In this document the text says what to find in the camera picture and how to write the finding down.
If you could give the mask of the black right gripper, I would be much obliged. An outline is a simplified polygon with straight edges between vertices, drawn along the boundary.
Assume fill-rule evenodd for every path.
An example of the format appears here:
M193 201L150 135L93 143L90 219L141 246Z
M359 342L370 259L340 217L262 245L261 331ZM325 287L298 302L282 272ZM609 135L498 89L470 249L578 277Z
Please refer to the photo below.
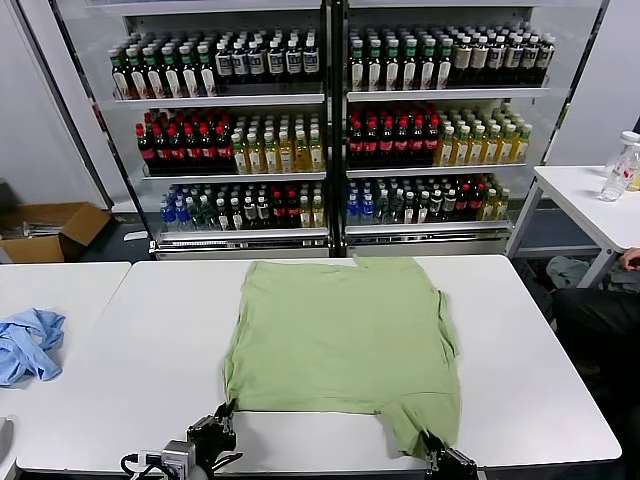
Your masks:
M462 452L447 448L440 438L423 430L421 442L425 449L425 473L432 474L436 467L437 478L443 480L477 480L476 463Z

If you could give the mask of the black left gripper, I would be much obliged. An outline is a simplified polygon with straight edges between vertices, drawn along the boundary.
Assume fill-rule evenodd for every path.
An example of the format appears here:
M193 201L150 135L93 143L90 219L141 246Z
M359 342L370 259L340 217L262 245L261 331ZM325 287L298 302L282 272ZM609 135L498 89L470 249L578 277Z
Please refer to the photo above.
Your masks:
M187 429L195 446L196 464L206 473L215 473L236 460L236 433L233 430L235 400L219 405L214 416L201 418Z

